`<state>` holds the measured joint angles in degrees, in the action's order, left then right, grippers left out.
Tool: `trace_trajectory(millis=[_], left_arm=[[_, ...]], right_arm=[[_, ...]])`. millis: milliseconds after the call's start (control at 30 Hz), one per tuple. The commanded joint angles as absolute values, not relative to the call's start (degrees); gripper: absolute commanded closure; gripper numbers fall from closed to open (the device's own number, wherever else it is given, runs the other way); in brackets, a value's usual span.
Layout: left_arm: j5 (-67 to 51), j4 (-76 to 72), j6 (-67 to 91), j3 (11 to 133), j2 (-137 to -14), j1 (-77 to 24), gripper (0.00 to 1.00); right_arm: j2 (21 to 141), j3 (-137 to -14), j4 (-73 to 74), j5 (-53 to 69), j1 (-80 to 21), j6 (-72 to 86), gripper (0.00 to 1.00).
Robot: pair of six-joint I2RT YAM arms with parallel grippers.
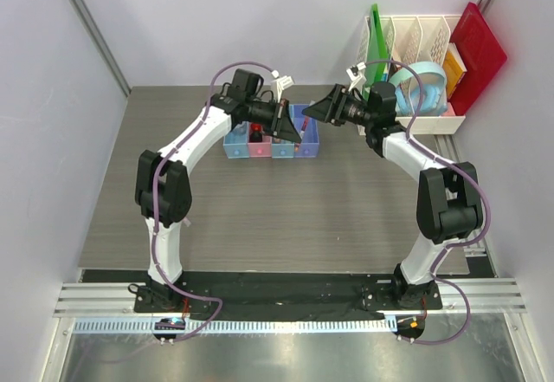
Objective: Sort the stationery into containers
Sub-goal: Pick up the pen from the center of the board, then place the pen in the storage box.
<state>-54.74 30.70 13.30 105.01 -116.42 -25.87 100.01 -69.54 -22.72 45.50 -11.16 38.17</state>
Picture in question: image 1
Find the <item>sky blue drawer box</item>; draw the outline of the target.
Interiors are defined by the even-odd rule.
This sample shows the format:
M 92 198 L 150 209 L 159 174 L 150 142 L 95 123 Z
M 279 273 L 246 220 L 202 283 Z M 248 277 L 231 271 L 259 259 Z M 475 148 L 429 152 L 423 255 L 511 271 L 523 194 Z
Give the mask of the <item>sky blue drawer box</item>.
M 271 153 L 273 159 L 291 159 L 294 157 L 295 144 L 284 139 L 272 138 Z

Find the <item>purple drawer box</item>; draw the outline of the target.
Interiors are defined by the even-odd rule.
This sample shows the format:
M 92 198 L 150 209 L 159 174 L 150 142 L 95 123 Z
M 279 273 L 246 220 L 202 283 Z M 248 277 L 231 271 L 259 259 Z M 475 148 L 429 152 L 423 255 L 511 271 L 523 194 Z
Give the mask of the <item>purple drawer box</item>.
M 302 110 L 308 107 L 308 104 L 294 104 L 293 105 L 293 117 L 294 125 L 298 132 L 305 116 L 302 114 Z M 309 123 L 302 139 L 302 142 L 295 146 L 294 157 L 303 159 L 314 159 L 319 153 L 319 130 L 317 121 L 309 118 Z

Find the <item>pink drawer box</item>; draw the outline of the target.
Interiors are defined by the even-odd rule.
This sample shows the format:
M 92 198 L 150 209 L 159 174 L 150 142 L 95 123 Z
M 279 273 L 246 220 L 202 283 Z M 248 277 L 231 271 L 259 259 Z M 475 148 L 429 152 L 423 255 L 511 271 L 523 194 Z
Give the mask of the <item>pink drawer box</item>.
M 261 143 L 250 143 L 248 141 L 248 152 L 251 158 L 269 158 L 271 156 L 271 138 L 263 132 L 263 141 Z

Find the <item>red black stamp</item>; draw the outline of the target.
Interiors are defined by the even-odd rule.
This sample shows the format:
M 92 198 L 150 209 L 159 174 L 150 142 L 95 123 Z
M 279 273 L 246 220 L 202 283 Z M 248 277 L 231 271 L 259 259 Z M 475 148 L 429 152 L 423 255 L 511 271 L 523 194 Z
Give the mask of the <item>red black stamp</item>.
M 248 137 L 250 143 L 261 143 L 263 141 L 263 131 L 260 124 L 252 123 L 250 125 L 250 133 Z

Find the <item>light blue drawer box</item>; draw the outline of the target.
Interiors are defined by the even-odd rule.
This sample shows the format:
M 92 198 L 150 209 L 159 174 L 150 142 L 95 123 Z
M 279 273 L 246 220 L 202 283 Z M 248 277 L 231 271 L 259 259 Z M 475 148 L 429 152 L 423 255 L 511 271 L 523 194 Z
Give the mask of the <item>light blue drawer box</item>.
M 248 151 L 248 123 L 237 125 L 223 140 L 223 148 L 229 159 L 247 159 Z

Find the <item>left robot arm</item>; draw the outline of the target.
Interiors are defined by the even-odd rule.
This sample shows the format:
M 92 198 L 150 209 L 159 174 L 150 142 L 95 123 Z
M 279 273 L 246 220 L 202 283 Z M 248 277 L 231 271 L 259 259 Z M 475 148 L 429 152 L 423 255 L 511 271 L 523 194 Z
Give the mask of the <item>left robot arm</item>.
M 209 89 L 194 122 L 167 146 L 139 156 L 135 202 L 149 233 L 150 265 L 146 284 L 136 293 L 138 308 L 173 312 L 189 297 L 182 282 L 180 231 L 192 205 L 190 174 L 207 151 L 245 122 L 260 125 L 267 136 L 300 141 L 283 96 L 293 78 L 271 71 L 269 98 L 263 100 L 264 79 L 247 67 L 247 62 L 233 64 L 231 82 L 221 91 Z

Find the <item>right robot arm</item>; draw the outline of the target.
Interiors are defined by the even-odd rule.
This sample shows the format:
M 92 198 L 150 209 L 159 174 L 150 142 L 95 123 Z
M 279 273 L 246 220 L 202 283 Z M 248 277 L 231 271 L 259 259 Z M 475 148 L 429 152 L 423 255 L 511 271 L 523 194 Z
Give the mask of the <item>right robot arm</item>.
M 368 147 L 417 182 L 419 235 L 394 270 L 390 295 L 400 309 L 422 308 L 424 299 L 435 291 L 437 269 L 455 240 L 468 237 L 482 225 L 480 195 L 473 187 L 475 167 L 443 160 L 408 136 L 396 119 L 396 89 L 385 81 L 374 83 L 368 98 L 356 89 L 336 85 L 302 113 L 334 126 L 346 122 L 363 126 Z

